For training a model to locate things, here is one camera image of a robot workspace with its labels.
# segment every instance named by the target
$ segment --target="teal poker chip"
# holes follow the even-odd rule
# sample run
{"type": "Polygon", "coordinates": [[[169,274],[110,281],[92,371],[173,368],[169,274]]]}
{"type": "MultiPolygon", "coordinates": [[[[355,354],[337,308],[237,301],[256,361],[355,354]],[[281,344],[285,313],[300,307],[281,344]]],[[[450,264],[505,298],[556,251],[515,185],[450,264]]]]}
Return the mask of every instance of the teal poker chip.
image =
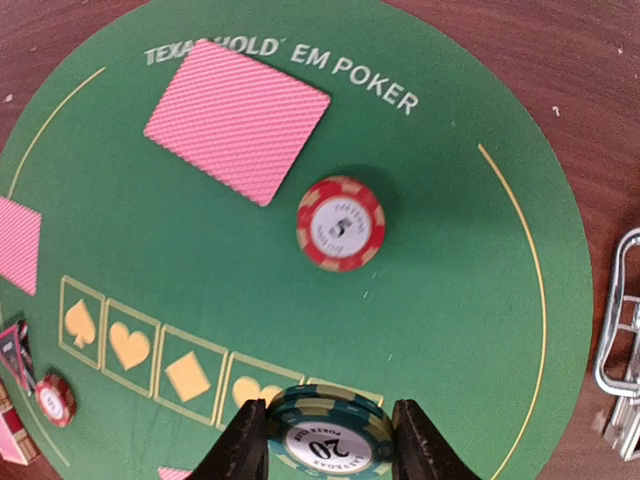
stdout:
{"type": "Polygon", "coordinates": [[[303,398],[325,398],[357,405],[378,417],[384,422],[387,428],[393,432],[391,419],[375,402],[352,390],[336,387],[334,385],[295,385],[293,387],[289,387],[273,397],[273,400],[271,400],[271,403],[269,404],[269,410],[275,411],[284,403],[295,402],[296,400],[301,400],[303,398]]]}
{"type": "Polygon", "coordinates": [[[269,448],[316,478],[366,480],[393,462],[393,432],[366,409],[341,400],[302,398],[270,409],[269,448]]]}

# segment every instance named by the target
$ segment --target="white chip center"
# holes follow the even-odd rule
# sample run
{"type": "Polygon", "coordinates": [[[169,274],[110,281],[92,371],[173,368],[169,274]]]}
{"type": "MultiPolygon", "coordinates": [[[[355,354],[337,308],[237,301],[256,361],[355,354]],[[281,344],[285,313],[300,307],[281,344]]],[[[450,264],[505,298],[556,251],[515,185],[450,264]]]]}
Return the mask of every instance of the white chip center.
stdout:
{"type": "Polygon", "coordinates": [[[373,456],[369,443],[356,432],[324,422],[299,423],[287,432],[285,447],[294,458],[325,473],[360,472],[373,456]]]}
{"type": "Polygon", "coordinates": [[[369,241],[371,217],[358,202],[336,197],[316,210],[311,220],[311,239],[329,257],[355,255],[369,241]]]}
{"type": "Polygon", "coordinates": [[[40,400],[46,413],[54,420],[62,420],[64,417],[64,405],[60,401],[58,395],[49,389],[40,392],[40,400]]]}

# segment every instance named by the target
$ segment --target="card suit symbol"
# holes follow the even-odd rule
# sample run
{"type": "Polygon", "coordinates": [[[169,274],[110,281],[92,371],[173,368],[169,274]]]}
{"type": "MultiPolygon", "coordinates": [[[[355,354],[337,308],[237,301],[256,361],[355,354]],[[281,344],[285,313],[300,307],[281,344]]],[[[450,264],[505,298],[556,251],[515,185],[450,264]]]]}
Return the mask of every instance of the card suit symbol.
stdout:
{"type": "Polygon", "coordinates": [[[140,365],[151,351],[149,339],[142,332],[129,334],[124,323],[116,322],[109,330],[109,341],[125,371],[140,365]]]}
{"type": "Polygon", "coordinates": [[[84,300],[71,307],[64,316],[64,325],[69,335],[76,337],[73,344],[78,348],[91,345],[96,340],[96,324],[91,318],[84,300]]]}
{"type": "Polygon", "coordinates": [[[165,372],[182,403],[193,400],[211,388],[207,375],[194,352],[169,365],[165,372]]]}
{"type": "Polygon", "coordinates": [[[267,406],[282,389],[275,385],[269,385],[260,389],[260,384],[252,377],[240,377],[233,384],[233,400],[238,407],[242,407],[247,400],[264,399],[267,406]]]}

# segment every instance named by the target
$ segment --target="red poker chip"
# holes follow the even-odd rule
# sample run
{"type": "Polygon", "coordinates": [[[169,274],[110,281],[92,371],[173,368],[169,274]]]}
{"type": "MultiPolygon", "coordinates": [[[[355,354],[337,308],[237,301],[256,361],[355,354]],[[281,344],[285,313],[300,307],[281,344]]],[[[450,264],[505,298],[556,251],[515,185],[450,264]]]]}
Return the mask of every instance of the red poker chip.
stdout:
{"type": "Polygon", "coordinates": [[[386,223],[373,192],[349,177],[316,183],[298,205],[298,243],[320,268],[348,272],[380,250],[386,223]]]}
{"type": "Polygon", "coordinates": [[[57,375],[49,374],[38,382],[36,400],[42,413],[56,427],[66,427],[76,414],[76,399],[71,387],[57,375]]]}

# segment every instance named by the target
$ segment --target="metal frame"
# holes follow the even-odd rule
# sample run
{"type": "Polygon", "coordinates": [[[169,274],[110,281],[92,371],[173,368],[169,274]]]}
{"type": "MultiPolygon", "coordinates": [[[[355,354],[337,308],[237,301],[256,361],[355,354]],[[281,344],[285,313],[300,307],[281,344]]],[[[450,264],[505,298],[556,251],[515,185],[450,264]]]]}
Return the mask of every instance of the metal frame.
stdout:
{"type": "Polygon", "coordinates": [[[624,294],[625,256],[631,248],[637,246],[640,246],[640,228],[631,230],[618,244],[602,337],[594,365],[595,379],[600,388],[619,397],[604,438],[625,461],[640,458],[640,297],[624,294]],[[634,304],[630,325],[620,323],[625,302],[634,304]],[[605,370],[619,330],[635,335],[624,380],[612,379],[605,370]]]}

